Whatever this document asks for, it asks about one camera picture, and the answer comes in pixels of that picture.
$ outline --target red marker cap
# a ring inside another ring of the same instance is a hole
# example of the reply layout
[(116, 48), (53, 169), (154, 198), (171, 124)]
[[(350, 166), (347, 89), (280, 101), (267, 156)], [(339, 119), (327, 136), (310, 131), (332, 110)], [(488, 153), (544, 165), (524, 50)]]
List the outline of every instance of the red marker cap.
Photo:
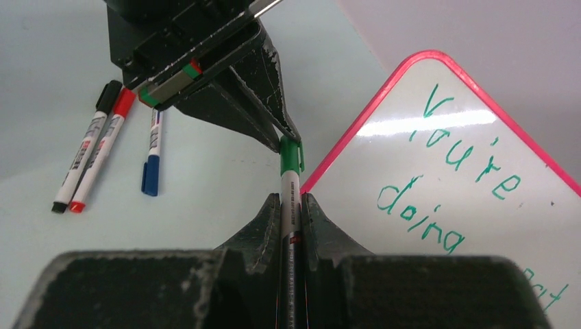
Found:
[(123, 118), (127, 117), (127, 113), (129, 113), (129, 110), (131, 110), (131, 106), (133, 105), (134, 100), (135, 94), (132, 93), (129, 89), (123, 88), (119, 98), (117, 99), (117, 102), (115, 103), (115, 107), (113, 108), (113, 114), (119, 114)]
[(76, 212), (77, 214), (80, 214), (81, 212), (83, 212), (83, 209), (85, 209), (85, 204), (82, 202), (73, 201), (73, 202), (71, 202), (71, 205), (69, 206), (69, 210), (71, 212)]

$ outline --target marker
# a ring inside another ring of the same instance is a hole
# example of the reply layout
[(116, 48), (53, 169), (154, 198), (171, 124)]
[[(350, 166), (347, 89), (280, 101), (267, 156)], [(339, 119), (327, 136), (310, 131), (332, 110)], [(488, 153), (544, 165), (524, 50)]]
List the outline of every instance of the marker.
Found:
[(103, 87), (101, 96), (99, 96), (97, 105), (95, 105), (97, 111), (95, 111), (95, 115), (85, 133), (85, 137), (83, 137), (81, 147), (77, 151), (73, 164), (71, 164), (69, 172), (64, 177), (62, 186), (58, 190), (55, 201), (53, 202), (52, 212), (62, 214), (66, 210), (66, 207), (69, 206), (69, 202), (73, 198), (73, 194), (75, 194), (75, 189), (79, 184), (79, 179), (87, 164), (87, 160), (92, 149), (95, 148), (95, 144), (97, 144), (101, 129), (103, 129), (107, 117), (111, 113), (111, 109), (113, 109), (113, 105), (117, 100), (117, 96), (119, 96), (119, 91), (122, 86), (122, 83), (119, 81), (111, 80), (111, 82)]
[(160, 181), (160, 154), (162, 141), (163, 112), (153, 110), (151, 115), (151, 131), (149, 133), (149, 155), (143, 164), (141, 192), (156, 197)]
[(123, 88), (121, 94), (119, 95), (119, 99), (115, 104), (113, 117), (111, 118), (111, 122), (107, 128), (107, 132), (105, 133), (103, 139), (101, 139), (99, 142), (97, 150), (92, 155), (87, 171), (85, 172), (85, 176), (83, 177), (83, 180), (81, 181), (81, 184), (75, 193), (73, 201), (71, 202), (69, 209), (72, 212), (79, 213), (82, 212), (85, 208), (85, 199), (89, 194), (95, 179), (97, 178), (97, 174), (99, 173), (101, 166), (103, 166), (103, 163), (109, 156), (111, 147), (113, 146), (113, 143), (115, 143), (115, 139), (117, 138), (117, 134), (119, 134), (119, 130), (121, 130), (121, 126), (127, 117), (127, 113), (129, 113), (129, 110), (131, 110), (134, 99), (135, 94), (132, 93), (129, 89)]
[(280, 139), (281, 275), (279, 328), (306, 328), (305, 277), (302, 234), (300, 171), (304, 170), (303, 148), (286, 136)]

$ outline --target pink border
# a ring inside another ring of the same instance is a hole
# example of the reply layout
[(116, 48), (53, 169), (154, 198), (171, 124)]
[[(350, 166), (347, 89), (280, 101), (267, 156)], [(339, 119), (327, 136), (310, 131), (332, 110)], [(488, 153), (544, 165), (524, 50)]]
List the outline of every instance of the pink border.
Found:
[(532, 149), (534, 153), (537, 154), (541, 160), (543, 160), (553, 171), (561, 177), (561, 179), (569, 185), (580, 197), (581, 197), (581, 186), (575, 182), (575, 180), (567, 173), (563, 168), (561, 168), (553, 158), (543, 151), (541, 147), (532, 140), (532, 138), (521, 128), (494, 100), (478, 86), (472, 78), (466, 74), (462, 68), (454, 62), (448, 55), (437, 50), (425, 50), (415, 53), (410, 57), (406, 58), (391, 76), (385, 81), (385, 84), (381, 89), (375, 94), (373, 99), (367, 104), (365, 109), (359, 114), (357, 119), (353, 121), (349, 129), (343, 134), (339, 142), (333, 146), (329, 154), (323, 159), (323, 162), (313, 171), (312, 175), (306, 180), (305, 184), (301, 188), (302, 193), (308, 193), (314, 187), (314, 185), (319, 181), (321, 176), (331, 167), (335, 159), (341, 154), (344, 148), (349, 144), (351, 139), (355, 134), (361, 129), (363, 124), (369, 119), (373, 114), (375, 109), (384, 100), (385, 96), (389, 94), (391, 89), (396, 85), (396, 83), (401, 79), (406, 71), (414, 64), (420, 60), (434, 59), (439, 60), (448, 66), (452, 72), (454, 72), (465, 84), (470, 88), (494, 113), (510, 128), (515, 134), (521, 138), (521, 140)]

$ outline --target whiteboard with pink border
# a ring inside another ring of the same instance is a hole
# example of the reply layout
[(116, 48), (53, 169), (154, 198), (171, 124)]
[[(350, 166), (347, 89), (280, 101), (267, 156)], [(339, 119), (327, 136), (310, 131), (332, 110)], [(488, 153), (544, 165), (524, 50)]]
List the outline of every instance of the whiteboard with pink border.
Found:
[(400, 64), (301, 191), (375, 253), (505, 256), (555, 328), (581, 324), (579, 184), (440, 51)]

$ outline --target table surface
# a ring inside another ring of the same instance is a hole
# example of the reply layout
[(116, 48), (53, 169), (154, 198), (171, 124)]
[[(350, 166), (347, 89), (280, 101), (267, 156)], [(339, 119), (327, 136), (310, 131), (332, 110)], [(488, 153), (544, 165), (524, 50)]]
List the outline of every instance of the table surface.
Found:
[[(82, 215), (50, 212), (109, 61), (101, 1), (0, 3), (0, 328), (44, 266), (69, 250), (210, 249), (280, 189), (279, 158), (255, 140), (176, 110), (166, 115), (161, 195), (140, 192), (151, 113), (135, 106)], [(310, 174), (387, 74), (332, 0), (284, 1), (266, 13), (288, 112)]]

